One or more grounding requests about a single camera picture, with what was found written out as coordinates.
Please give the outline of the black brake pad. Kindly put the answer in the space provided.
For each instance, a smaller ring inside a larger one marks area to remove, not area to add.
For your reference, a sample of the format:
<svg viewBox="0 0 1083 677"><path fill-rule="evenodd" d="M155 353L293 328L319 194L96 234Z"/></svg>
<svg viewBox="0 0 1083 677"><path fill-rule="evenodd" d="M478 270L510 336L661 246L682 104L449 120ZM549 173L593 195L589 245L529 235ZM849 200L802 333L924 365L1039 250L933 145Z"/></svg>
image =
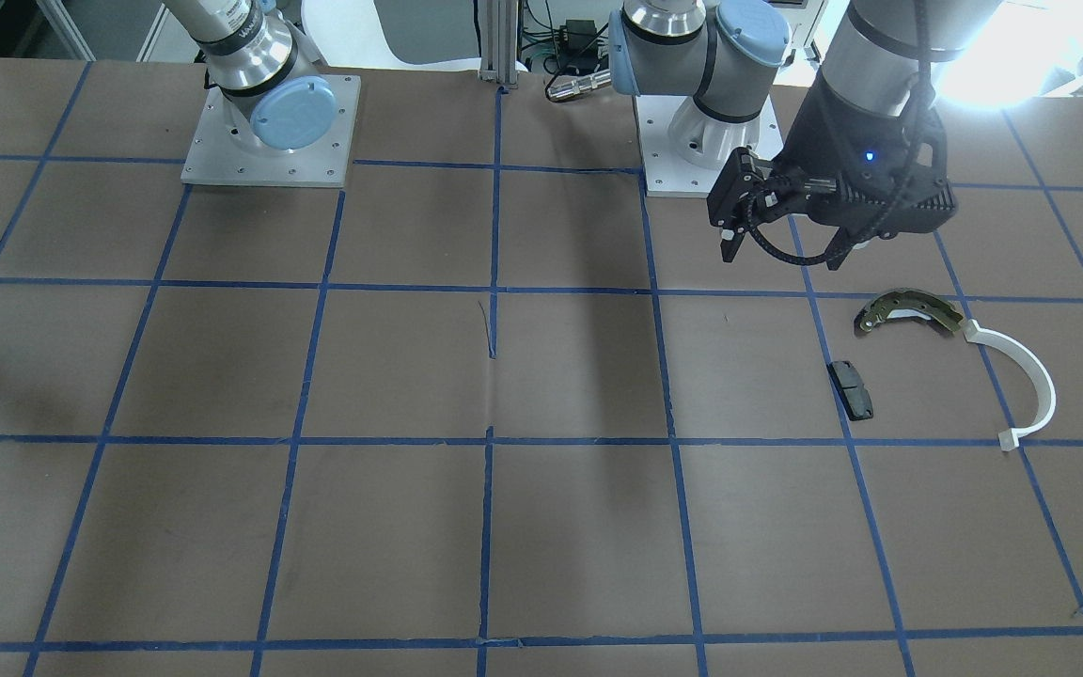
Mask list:
<svg viewBox="0 0 1083 677"><path fill-rule="evenodd" d="M831 383L840 398L841 406L850 421L870 420L875 417L875 406L867 385L851 361L831 361L826 365Z"/></svg>

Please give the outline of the white curved plastic part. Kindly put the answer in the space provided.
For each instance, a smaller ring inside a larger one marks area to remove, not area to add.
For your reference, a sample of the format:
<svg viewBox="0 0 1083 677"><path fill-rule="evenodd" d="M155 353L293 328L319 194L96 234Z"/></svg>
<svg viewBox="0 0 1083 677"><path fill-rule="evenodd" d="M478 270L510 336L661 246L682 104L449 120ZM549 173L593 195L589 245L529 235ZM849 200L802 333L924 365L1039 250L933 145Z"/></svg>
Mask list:
<svg viewBox="0 0 1083 677"><path fill-rule="evenodd" d="M1053 416L1056 415L1058 394L1051 373L1042 360L1017 338L981 326L974 318L962 320L960 331L968 343L993 348L1014 361L1034 386L1036 407L1032 421L1023 427L1010 427L1002 430L997 437L1002 451L1020 450L1020 442L1025 437L1035 434L1048 427Z"/></svg>

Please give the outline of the aluminium frame post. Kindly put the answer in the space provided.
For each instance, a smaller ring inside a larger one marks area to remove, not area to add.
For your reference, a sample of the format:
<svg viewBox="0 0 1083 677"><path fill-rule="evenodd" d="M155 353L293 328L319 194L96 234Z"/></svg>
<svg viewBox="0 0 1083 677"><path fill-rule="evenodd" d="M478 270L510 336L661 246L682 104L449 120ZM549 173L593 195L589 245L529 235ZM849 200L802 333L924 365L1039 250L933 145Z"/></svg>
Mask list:
<svg viewBox="0 0 1083 677"><path fill-rule="evenodd" d="M516 89L519 82L521 8L521 1L474 1L478 77L504 90Z"/></svg>

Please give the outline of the olive brake shoe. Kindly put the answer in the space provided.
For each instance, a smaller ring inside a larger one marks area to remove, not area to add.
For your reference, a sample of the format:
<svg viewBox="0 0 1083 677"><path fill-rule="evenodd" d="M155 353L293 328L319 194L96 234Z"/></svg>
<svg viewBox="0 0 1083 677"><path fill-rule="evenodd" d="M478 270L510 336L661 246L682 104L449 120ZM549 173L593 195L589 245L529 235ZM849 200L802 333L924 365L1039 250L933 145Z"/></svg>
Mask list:
<svg viewBox="0 0 1083 677"><path fill-rule="evenodd" d="M865 336L876 327L893 322L912 321L955 334L966 316L945 297L915 288L889 289L873 296L854 316L854 335Z"/></svg>

